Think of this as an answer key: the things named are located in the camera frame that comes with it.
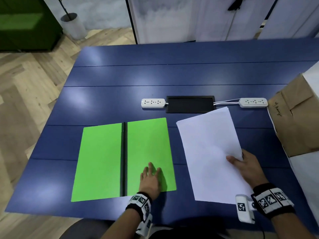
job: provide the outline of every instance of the brown cardboard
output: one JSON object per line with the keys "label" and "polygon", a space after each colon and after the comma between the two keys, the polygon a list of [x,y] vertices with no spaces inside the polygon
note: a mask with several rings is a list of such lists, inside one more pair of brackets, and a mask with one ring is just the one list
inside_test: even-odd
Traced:
{"label": "brown cardboard", "polygon": [[302,74],[268,101],[268,110],[288,157],[319,150],[319,100]]}

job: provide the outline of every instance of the wristband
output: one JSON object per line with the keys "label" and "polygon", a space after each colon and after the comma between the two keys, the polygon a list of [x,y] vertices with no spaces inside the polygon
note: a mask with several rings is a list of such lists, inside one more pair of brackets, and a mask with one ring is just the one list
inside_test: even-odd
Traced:
{"label": "wristband", "polygon": [[272,183],[256,186],[251,198],[256,209],[268,219],[284,213],[296,213],[294,204]]}
{"label": "wristband", "polygon": [[145,222],[151,212],[151,197],[145,192],[138,192],[130,199],[127,209],[134,209],[141,217],[141,221]]}

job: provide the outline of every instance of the herringbone wood floor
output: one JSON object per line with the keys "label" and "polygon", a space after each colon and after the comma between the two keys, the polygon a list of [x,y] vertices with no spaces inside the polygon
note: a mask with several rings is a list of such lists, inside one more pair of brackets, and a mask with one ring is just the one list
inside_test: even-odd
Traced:
{"label": "herringbone wood floor", "polygon": [[[63,36],[53,52],[0,53],[0,239],[58,239],[79,220],[4,209],[81,48],[134,43],[131,28],[92,30],[83,40]],[[234,238],[262,236],[229,232]]]}

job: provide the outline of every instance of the green folder cover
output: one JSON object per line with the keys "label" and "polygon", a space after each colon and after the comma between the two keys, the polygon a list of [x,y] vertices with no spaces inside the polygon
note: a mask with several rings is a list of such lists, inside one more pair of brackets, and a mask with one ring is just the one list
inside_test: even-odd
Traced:
{"label": "green folder cover", "polygon": [[166,118],[127,123],[127,195],[138,192],[148,162],[162,169],[162,192],[176,190]]}
{"label": "green folder cover", "polygon": [[134,195],[148,162],[176,190],[166,118],[84,128],[71,201]]}

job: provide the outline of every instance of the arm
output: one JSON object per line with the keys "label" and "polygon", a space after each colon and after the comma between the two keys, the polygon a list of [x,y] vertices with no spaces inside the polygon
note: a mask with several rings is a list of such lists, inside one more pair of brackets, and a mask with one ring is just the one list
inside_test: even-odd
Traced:
{"label": "arm", "polygon": [[[226,159],[240,171],[241,176],[252,189],[258,185],[269,183],[256,156],[244,149],[242,154],[243,161],[239,161],[233,156],[227,156]],[[279,239],[315,239],[294,213],[274,216],[271,222]]]}
{"label": "arm", "polygon": [[[140,177],[139,192],[147,193],[154,201],[160,194],[161,186],[158,176],[161,168],[153,175],[153,164],[148,163]],[[134,237],[136,229],[141,222],[141,217],[135,209],[127,209],[106,231],[101,239],[130,239]]]}

